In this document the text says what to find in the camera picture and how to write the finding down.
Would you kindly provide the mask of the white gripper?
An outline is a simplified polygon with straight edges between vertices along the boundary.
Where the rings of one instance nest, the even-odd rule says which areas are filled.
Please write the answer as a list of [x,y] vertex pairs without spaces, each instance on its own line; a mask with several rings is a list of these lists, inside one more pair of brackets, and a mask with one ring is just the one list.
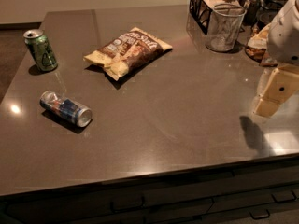
[[271,21],[267,50],[282,64],[265,68],[253,102],[253,113],[272,117],[299,90],[299,0],[288,0]]

